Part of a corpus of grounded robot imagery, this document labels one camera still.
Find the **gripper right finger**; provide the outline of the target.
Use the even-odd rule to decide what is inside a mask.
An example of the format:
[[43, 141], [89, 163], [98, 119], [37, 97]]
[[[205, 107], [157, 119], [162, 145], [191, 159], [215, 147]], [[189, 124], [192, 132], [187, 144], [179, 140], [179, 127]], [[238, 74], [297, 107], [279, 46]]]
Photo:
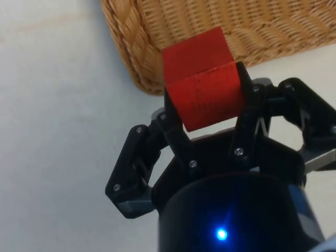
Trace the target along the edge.
[[257, 139], [269, 135], [271, 118], [282, 116], [302, 132], [305, 172], [334, 171], [335, 109], [299, 78], [274, 86], [268, 78], [252, 80], [242, 62], [236, 68], [244, 98], [230, 150], [237, 165], [252, 167]]

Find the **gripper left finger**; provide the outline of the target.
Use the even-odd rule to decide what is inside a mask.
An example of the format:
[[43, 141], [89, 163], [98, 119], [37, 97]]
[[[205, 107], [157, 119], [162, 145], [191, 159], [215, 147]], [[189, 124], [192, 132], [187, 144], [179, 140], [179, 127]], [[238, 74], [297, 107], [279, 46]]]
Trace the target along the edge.
[[[167, 146], [174, 154], [173, 165], [163, 174], [169, 185], [157, 196], [149, 180]], [[150, 125], [136, 125], [129, 131], [105, 194], [125, 218], [134, 219], [159, 209], [181, 187], [204, 174], [195, 145], [183, 130], [176, 106], [166, 91], [164, 107], [153, 114]]]

